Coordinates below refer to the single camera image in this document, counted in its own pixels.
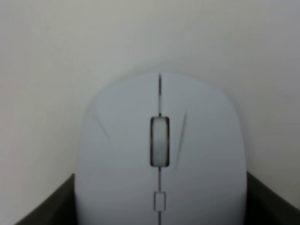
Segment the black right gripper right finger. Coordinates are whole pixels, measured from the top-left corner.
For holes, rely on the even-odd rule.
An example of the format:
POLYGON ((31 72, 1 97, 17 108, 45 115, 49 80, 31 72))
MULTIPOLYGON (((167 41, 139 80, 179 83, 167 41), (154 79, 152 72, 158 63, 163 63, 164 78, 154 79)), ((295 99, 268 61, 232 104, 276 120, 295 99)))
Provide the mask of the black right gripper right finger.
POLYGON ((247 173, 246 225, 300 225, 300 210, 247 173))

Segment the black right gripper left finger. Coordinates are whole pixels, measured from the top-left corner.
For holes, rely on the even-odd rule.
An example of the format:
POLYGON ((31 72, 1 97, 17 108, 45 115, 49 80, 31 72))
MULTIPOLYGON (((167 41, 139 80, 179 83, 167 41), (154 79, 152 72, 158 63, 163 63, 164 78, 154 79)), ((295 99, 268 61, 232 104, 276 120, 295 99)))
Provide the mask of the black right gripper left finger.
POLYGON ((71 176, 18 225, 76 225, 75 175, 71 176))

